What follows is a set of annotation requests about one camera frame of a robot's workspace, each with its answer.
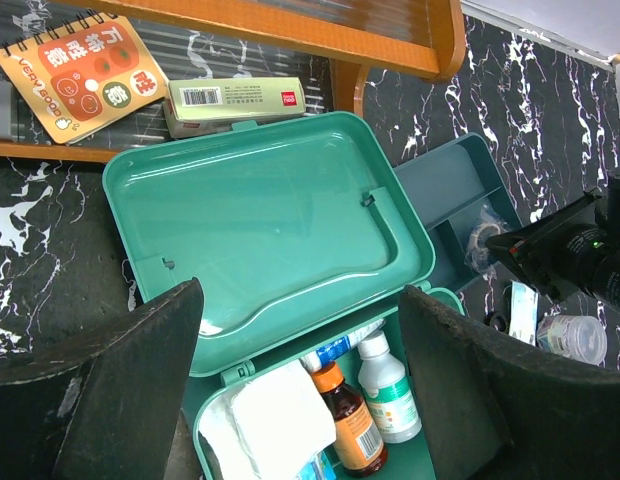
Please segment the white bottle green label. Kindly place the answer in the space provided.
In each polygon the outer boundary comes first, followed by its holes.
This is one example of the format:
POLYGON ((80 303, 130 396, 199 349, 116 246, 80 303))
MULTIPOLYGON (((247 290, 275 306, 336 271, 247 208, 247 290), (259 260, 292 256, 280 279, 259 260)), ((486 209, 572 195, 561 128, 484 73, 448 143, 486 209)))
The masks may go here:
POLYGON ((382 330, 358 345, 361 368, 358 381, 369 412, 385 443, 400 444, 422 428, 406 368, 395 358, 382 330))

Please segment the orange medicine box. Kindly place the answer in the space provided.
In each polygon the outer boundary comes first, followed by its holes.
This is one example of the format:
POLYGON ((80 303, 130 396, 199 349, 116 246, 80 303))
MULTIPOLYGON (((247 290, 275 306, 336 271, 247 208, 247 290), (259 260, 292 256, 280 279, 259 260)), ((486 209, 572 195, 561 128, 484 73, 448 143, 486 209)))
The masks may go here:
POLYGON ((1 47, 0 67, 57 144, 74 144, 167 92, 130 21, 106 12, 1 47))

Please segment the black scissors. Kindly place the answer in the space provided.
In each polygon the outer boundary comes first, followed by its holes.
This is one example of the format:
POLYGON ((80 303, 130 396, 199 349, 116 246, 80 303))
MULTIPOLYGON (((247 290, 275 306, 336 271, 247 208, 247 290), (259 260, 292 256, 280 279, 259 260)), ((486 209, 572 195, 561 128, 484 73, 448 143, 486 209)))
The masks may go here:
POLYGON ((502 292, 501 302, 496 310, 492 310, 484 317, 484 324, 499 332, 509 333, 511 323, 511 292, 512 286, 508 285, 502 292))

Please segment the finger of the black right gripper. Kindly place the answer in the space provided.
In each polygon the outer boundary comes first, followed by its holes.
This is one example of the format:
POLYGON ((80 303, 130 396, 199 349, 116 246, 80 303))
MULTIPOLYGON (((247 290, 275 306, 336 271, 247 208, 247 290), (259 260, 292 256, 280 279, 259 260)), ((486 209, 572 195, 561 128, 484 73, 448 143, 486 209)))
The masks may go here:
POLYGON ((570 240, 592 230, 592 241, 600 240, 595 212, 603 201, 599 192, 586 192, 557 212, 521 229, 494 235, 486 240, 489 252, 518 281, 551 300, 565 300, 582 292, 591 295, 587 277, 590 268, 579 271, 582 255, 569 248, 570 240))

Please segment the white gauze pad packet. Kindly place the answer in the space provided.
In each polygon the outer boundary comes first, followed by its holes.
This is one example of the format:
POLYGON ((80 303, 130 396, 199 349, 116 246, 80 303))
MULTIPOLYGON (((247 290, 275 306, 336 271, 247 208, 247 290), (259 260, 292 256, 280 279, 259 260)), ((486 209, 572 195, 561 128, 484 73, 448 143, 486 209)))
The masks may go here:
POLYGON ((332 414, 298 360, 216 395, 195 431, 209 479, 293 479, 336 440, 332 414))

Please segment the white-blue ointment tube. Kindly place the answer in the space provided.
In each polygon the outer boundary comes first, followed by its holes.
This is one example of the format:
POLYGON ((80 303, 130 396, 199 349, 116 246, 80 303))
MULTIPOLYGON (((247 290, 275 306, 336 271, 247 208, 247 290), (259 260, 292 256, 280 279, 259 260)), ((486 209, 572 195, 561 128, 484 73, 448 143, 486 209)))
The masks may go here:
POLYGON ((385 319, 380 318, 375 322, 361 327, 353 332, 339 337, 320 348, 309 352, 300 358, 302 366, 309 372, 315 373, 335 362, 340 357, 357 347, 364 339, 385 324, 385 319))

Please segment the bag of blue-white packets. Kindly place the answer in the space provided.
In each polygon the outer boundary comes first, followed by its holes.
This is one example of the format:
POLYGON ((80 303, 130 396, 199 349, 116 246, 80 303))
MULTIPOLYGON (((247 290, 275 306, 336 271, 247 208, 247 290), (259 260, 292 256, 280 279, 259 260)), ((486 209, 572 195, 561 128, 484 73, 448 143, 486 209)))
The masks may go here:
POLYGON ((335 480, 336 474, 325 452, 313 457, 294 477, 295 480, 335 480))

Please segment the blue-grey divided tray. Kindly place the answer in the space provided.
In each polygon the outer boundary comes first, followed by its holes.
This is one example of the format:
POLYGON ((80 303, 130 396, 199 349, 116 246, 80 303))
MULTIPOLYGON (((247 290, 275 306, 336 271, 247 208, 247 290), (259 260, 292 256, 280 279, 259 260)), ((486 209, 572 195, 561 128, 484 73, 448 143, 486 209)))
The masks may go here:
POLYGON ((494 213, 507 229, 522 227, 484 138, 463 135, 394 169, 436 253, 430 282, 458 292, 479 273, 466 249, 483 214, 494 213))

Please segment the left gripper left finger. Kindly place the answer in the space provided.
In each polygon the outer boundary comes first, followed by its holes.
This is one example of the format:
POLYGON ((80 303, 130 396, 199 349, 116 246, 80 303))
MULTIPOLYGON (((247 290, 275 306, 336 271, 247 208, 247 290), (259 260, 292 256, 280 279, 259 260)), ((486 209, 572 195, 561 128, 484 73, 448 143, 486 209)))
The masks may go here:
POLYGON ((161 479, 204 307, 197 279, 0 368, 0 479, 161 479))

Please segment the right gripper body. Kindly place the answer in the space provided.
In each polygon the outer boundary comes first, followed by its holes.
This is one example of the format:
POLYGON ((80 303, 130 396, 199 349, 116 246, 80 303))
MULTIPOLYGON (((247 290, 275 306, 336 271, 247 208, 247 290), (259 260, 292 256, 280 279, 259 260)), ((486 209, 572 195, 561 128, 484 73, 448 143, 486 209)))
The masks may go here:
POLYGON ((569 248, 584 258, 579 271, 590 268, 587 286, 593 297, 620 313, 620 167, 609 173, 607 191, 595 212, 600 240, 592 241, 592 230, 574 236, 569 248))

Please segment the brown bottle orange cap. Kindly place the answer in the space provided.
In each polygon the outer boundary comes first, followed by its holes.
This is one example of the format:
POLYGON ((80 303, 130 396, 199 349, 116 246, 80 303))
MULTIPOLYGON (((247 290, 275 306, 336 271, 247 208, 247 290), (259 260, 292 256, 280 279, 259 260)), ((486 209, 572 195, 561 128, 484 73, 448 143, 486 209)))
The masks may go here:
POLYGON ((362 394, 346 383, 335 362, 311 373, 311 379, 333 417, 336 440, 332 446, 345 473, 365 478, 378 472, 388 450, 362 394))

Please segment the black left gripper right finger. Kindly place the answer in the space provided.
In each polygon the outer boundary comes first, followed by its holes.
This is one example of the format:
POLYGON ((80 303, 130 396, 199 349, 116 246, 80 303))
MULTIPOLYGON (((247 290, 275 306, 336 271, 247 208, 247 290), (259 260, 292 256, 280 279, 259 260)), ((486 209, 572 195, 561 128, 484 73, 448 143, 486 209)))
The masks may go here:
POLYGON ((544 352, 407 286, 398 303, 439 479, 620 479, 620 371, 544 352))

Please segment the teal medicine kit box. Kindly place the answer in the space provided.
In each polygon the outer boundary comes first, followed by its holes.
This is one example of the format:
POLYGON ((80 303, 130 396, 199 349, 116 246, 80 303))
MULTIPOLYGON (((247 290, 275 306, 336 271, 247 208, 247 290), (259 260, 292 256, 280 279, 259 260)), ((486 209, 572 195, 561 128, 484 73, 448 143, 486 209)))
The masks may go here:
POLYGON ((221 475, 201 424, 212 402, 376 321, 403 357, 406 286, 462 308, 432 285, 433 243, 354 114, 246 121, 128 150, 102 182, 141 297, 201 285, 183 410, 207 479, 221 475))

